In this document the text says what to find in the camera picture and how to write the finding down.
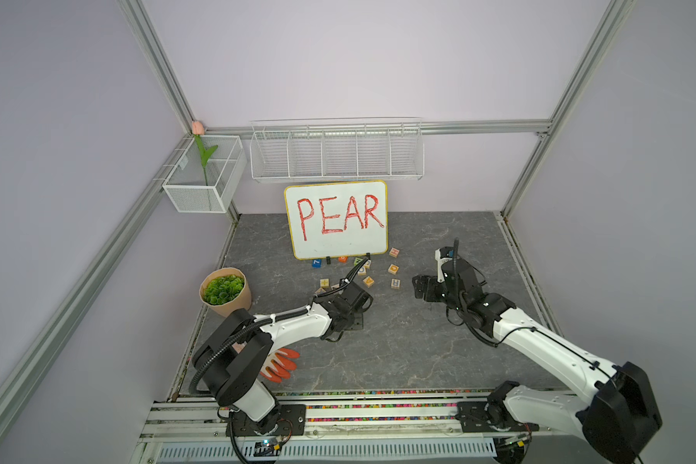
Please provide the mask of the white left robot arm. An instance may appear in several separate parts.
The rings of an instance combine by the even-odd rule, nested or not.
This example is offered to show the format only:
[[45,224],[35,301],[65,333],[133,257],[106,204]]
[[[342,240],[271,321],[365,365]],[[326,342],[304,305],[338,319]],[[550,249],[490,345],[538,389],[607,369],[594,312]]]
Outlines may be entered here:
[[237,309],[226,316],[191,357],[189,394],[210,396],[259,427],[272,428],[280,419],[280,404],[261,382],[261,372],[282,348],[311,338],[335,343],[355,328],[373,303],[354,282],[369,258],[361,257],[338,287],[314,295],[307,305],[265,315]]

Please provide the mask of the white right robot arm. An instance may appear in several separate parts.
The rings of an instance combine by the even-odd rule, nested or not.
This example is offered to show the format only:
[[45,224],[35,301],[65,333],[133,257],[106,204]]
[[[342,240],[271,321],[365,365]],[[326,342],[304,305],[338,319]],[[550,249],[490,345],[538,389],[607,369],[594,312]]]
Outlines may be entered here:
[[457,245],[435,252],[435,275],[414,276],[415,296],[457,313],[477,340],[506,345],[559,379],[568,394],[539,391],[506,381],[487,396],[483,409],[458,409],[495,430],[516,425],[549,427],[587,442],[611,463],[638,463],[663,425],[647,372],[635,363],[617,365],[537,323],[506,297],[485,291],[481,274]]

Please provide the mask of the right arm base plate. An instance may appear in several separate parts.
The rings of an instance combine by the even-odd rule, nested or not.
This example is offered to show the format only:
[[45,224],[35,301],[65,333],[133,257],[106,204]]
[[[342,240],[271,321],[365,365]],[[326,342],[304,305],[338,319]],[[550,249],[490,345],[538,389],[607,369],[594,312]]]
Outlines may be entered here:
[[454,419],[460,423],[464,433],[530,433],[537,430],[536,426],[516,421],[505,407],[497,403],[460,401],[456,407]]

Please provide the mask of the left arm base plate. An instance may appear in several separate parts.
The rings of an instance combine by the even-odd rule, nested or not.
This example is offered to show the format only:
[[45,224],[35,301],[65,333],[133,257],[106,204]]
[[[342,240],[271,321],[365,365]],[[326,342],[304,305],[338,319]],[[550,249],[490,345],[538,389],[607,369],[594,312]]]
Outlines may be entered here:
[[237,437],[302,436],[307,424],[307,406],[301,403],[280,403],[260,421],[253,421],[242,411],[231,412],[229,423]]

